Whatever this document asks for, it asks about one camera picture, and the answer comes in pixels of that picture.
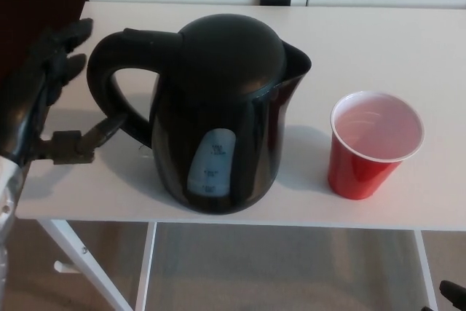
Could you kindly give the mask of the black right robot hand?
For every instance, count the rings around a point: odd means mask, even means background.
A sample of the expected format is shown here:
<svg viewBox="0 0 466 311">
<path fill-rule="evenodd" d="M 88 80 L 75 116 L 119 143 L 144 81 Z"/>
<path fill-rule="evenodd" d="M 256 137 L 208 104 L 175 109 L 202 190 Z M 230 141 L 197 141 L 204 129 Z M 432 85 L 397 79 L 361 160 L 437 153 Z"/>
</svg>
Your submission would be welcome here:
<svg viewBox="0 0 466 311">
<path fill-rule="evenodd" d="M 465 310 L 466 290 L 456 283 L 448 280 L 442 280 L 439 285 L 440 293 L 443 297 L 452 303 L 452 306 L 458 310 Z"/>
</svg>

